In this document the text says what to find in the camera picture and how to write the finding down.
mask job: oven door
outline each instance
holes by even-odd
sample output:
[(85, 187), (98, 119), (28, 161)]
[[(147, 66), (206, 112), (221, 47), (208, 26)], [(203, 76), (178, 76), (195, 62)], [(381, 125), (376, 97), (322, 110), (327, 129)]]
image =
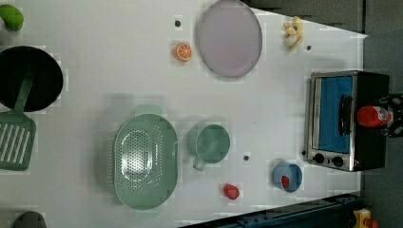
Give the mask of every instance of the oven door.
[(315, 79), (313, 148), (350, 153), (353, 77)]

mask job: oven knob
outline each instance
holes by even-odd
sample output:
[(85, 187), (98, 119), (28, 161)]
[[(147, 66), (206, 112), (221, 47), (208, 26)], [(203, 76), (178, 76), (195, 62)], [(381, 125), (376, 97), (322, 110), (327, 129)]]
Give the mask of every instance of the oven knob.
[(315, 154), (314, 161), (317, 163), (323, 163), (325, 161), (325, 157), (322, 154)]
[(335, 157), (334, 159), (332, 159), (332, 163), (337, 167), (341, 167), (343, 165), (343, 159), (340, 157)]

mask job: toaster oven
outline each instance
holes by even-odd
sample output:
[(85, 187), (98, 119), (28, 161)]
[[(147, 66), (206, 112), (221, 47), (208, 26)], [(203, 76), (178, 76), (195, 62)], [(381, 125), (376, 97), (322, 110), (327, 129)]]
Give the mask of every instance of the toaster oven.
[(350, 172), (384, 167), (386, 137), (359, 125), (355, 114), (360, 107), (388, 94), (388, 75), (313, 73), (307, 161)]

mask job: green mug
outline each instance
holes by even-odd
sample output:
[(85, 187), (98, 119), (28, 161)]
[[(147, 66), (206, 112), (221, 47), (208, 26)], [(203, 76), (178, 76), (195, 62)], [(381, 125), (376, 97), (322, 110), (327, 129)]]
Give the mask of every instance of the green mug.
[(187, 147), (196, 155), (193, 168), (202, 171), (207, 163), (220, 162), (228, 154), (229, 134), (218, 124), (199, 124), (189, 131)]

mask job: black frying pan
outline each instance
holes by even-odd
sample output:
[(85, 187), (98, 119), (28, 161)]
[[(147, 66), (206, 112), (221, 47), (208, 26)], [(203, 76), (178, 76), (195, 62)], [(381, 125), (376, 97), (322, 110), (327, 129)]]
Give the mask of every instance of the black frying pan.
[(0, 103), (4, 106), (14, 107), (28, 63), (35, 64), (35, 79), (24, 111), (42, 110), (62, 92), (62, 70), (49, 54), (35, 47), (12, 47), (0, 53)]

